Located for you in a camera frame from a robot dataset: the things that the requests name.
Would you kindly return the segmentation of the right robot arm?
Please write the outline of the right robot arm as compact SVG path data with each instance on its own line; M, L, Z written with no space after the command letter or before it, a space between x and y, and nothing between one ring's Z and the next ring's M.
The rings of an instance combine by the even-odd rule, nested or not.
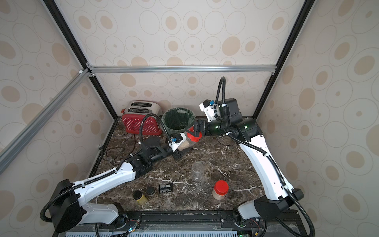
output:
M237 207L235 220L238 224L252 218L259 218L266 222L275 219L292 235L298 237L299 234L278 217L283 211L295 205L308 224L309 236L315 236L312 220L299 203L304 197L302 190L295 189L285 178L271 156L263 133L254 119L242 119L228 127L222 120L196 119L189 127L190 133L196 138L221 134L231 138L241 147L258 174L265 194Z

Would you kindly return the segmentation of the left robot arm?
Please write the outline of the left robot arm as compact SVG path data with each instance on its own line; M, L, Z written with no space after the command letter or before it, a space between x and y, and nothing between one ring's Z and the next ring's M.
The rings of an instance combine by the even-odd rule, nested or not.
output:
M115 222L121 210L114 204L90 204L98 195L121 184L136 180L153 169L154 163L167 157L182 158L190 147L180 145L176 150L171 146L155 146L149 152L142 148L127 156L117 167L97 176L71 183L61 181L49 202L40 211L43 222L52 223L57 233L66 232L77 225Z

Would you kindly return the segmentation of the clear oatmeal jar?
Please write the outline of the clear oatmeal jar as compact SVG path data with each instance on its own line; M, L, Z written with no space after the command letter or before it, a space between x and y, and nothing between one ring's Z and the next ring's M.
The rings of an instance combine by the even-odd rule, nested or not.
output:
M195 183L201 182L204 177L204 172L206 170L205 161L197 161L192 164L192 179Z

